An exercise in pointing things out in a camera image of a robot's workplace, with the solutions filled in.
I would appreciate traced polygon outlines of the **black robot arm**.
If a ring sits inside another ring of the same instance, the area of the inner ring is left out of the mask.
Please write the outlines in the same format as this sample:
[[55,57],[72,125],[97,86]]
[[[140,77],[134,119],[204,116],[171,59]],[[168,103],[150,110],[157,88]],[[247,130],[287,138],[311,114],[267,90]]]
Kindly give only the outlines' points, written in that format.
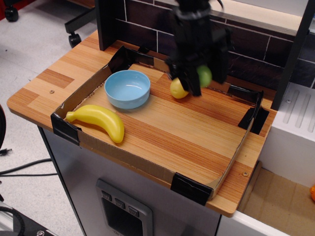
[[180,0],[178,4],[170,16],[175,50],[165,62],[170,79],[178,78],[184,90],[200,96],[198,67],[206,66],[212,79],[220,84],[227,78],[232,31],[212,28],[211,6],[207,0]]

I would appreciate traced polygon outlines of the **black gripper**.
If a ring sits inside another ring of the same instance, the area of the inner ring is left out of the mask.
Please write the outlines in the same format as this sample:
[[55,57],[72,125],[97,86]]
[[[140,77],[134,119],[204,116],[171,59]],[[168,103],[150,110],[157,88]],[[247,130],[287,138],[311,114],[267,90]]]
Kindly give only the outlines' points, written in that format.
[[166,60],[170,79],[178,78],[185,91],[192,96],[201,96],[196,66],[206,64],[213,80],[223,84],[228,73],[232,30],[213,28],[210,7],[194,11],[174,7],[170,22],[176,45],[175,51]]

